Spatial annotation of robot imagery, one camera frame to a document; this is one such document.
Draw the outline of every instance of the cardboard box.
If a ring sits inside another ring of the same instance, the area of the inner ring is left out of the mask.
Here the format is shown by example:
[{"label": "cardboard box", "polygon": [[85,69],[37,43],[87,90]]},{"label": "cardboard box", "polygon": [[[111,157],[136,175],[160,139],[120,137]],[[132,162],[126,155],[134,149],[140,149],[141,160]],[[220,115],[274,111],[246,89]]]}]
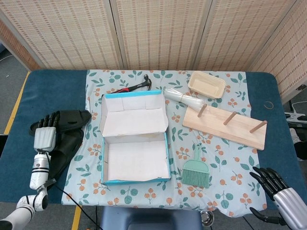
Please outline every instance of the cardboard box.
[{"label": "cardboard box", "polygon": [[162,92],[106,94],[101,109],[102,182],[169,180],[168,119]]}]

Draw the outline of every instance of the wooden peg board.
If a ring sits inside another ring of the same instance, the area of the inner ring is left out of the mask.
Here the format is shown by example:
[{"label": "wooden peg board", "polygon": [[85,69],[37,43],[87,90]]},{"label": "wooden peg board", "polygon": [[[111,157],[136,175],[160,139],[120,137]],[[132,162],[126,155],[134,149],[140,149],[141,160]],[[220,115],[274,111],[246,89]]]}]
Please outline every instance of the wooden peg board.
[{"label": "wooden peg board", "polygon": [[227,125],[224,125],[223,122],[231,114],[232,112],[227,110],[207,106],[202,115],[197,117],[198,113],[188,107],[182,125],[263,150],[267,125],[265,124],[254,133],[250,133],[249,131],[261,121],[239,114],[235,115]]}]

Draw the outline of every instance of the rubber band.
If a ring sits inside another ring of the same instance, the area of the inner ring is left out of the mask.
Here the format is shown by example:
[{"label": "rubber band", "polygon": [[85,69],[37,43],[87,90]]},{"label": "rubber band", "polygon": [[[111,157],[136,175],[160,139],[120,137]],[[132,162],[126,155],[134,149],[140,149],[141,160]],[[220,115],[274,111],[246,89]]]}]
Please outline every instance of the rubber band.
[{"label": "rubber band", "polygon": [[266,101],[266,102],[264,102],[264,103],[269,103],[269,104],[272,105],[272,107],[269,108],[269,107],[267,107],[267,106],[264,104],[263,106],[264,106],[266,109],[273,109],[273,108],[274,108],[274,104],[273,104],[272,102]]}]

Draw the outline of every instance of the black slipper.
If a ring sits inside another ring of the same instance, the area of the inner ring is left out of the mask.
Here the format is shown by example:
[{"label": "black slipper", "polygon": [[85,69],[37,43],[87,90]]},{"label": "black slipper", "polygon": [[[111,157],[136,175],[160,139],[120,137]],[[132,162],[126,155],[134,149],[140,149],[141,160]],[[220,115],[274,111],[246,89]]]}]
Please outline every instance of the black slipper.
[{"label": "black slipper", "polygon": [[[70,130],[79,129],[86,125],[91,118],[91,113],[87,110],[61,110],[59,114],[59,122],[57,125],[57,134],[65,133]],[[31,124],[29,134],[34,136],[38,122]]]},{"label": "black slipper", "polygon": [[59,179],[81,146],[83,136],[84,132],[80,129],[68,131],[62,134],[61,144],[50,152],[51,161],[49,166],[49,180],[55,178],[57,181]]}]

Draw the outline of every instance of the silver robotic hand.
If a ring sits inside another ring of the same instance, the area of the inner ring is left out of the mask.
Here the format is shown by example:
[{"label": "silver robotic hand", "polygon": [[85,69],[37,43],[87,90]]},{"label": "silver robotic hand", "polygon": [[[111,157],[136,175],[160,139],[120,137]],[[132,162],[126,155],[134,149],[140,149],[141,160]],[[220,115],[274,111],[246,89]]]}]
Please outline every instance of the silver robotic hand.
[{"label": "silver robotic hand", "polygon": [[0,220],[1,230],[22,230],[31,221],[34,213],[43,211],[48,206],[47,187],[54,184],[55,179],[48,180],[51,152],[55,147],[56,126],[59,115],[53,113],[50,117],[39,121],[35,131],[34,156],[30,188],[37,191],[36,195],[25,195],[17,203],[16,210],[7,218]]},{"label": "silver robotic hand", "polygon": [[251,212],[260,220],[288,225],[292,230],[307,230],[307,206],[297,192],[290,188],[283,178],[273,169],[253,169],[259,174],[250,172],[279,210],[281,217],[266,217],[250,207]]}]

